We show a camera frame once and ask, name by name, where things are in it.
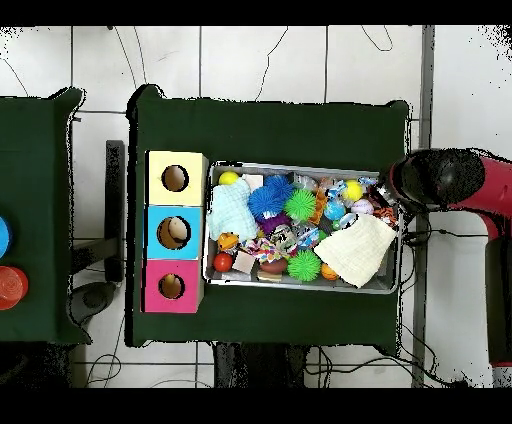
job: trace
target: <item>blue box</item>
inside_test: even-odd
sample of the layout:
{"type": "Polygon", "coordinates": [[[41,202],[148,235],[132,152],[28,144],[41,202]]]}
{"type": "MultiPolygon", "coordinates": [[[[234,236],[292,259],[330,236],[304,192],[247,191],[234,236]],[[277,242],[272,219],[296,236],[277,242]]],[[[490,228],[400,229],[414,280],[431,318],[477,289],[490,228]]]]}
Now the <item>blue box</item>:
{"type": "Polygon", "coordinates": [[[198,259],[202,240],[202,208],[179,206],[148,207],[148,259],[198,259]],[[166,218],[177,217],[186,222],[189,239],[181,248],[169,249],[158,240],[160,223],[166,218]]]}

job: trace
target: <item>yellow box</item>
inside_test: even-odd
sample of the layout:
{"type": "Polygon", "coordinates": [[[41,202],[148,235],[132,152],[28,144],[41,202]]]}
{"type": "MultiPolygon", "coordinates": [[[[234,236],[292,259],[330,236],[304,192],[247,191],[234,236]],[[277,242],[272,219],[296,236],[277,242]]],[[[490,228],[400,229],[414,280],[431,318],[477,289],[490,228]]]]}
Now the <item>yellow box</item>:
{"type": "Polygon", "coordinates": [[[202,206],[208,159],[201,153],[149,151],[149,204],[202,206]]]}

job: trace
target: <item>dark green mat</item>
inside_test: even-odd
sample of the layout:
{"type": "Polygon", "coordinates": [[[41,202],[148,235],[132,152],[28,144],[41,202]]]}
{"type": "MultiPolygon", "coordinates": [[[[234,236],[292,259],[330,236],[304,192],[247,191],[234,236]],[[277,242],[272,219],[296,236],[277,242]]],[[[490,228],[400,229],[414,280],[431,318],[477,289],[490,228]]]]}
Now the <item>dark green mat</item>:
{"type": "Polygon", "coordinates": [[[379,171],[404,155],[408,106],[293,105],[162,99],[143,86],[128,105],[127,340],[218,340],[379,345],[395,353],[397,293],[364,295],[235,286],[205,287],[194,315],[140,312],[144,151],[203,153],[236,160],[379,171]]]}
{"type": "Polygon", "coordinates": [[[14,308],[0,311],[0,340],[80,343],[85,334],[66,314],[69,245],[68,119],[81,90],[49,99],[0,98],[0,215],[13,244],[0,265],[29,280],[14,308]]]}

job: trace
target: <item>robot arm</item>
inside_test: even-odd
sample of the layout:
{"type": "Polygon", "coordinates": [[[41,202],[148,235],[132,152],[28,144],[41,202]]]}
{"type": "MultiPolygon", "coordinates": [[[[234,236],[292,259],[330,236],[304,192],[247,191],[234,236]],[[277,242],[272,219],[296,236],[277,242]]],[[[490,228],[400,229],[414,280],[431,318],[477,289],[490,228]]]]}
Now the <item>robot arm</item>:
{"type": "Polygon", "coordinates": [[[512,163],[474,149],[419,150],[383,173],[376,191],[400,202],[409,222],[429,210],[482,217],[489,362],[512,366],[512,163]]]}

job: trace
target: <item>pink box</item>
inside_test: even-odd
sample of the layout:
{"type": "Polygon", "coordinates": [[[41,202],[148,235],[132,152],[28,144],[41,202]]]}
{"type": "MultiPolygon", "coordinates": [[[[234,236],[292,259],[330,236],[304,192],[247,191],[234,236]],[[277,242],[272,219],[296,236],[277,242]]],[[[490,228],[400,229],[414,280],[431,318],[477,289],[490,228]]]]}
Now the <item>pink box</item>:
{"type": "Polygon", "coordinates": [[[149,259],[142,274],[146,276],[144,308],[142,312],[168,312],[193,314],[197,312],[203,298],[203,279],[200,260],[149,259]],[[165,297],[159,289],[160,280],[167,274],[174,274],[183,281],[184,290],[177,299],[165,297]]]}

